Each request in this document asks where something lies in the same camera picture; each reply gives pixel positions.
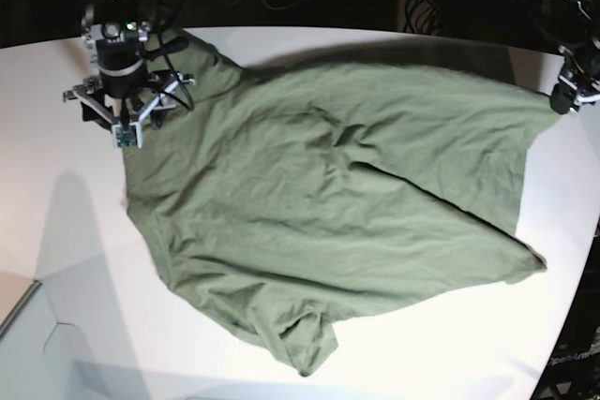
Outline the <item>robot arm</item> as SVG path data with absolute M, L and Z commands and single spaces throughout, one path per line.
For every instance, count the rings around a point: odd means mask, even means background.
M 563 57 L 549 96 L 560 115 L 599 102 L 599 0 L 519 0 L 528 19 Z
M 188 39 L 166 37 L 184 2 L 101 0 L 85 8 L 81 35 L 96 72 L 63 94 L 64 101 L 79 103 L 83 122 L 126 144 L 144 123 L 161 126 L 170 110 L 192 110 L 193 78 L 171 59 Z

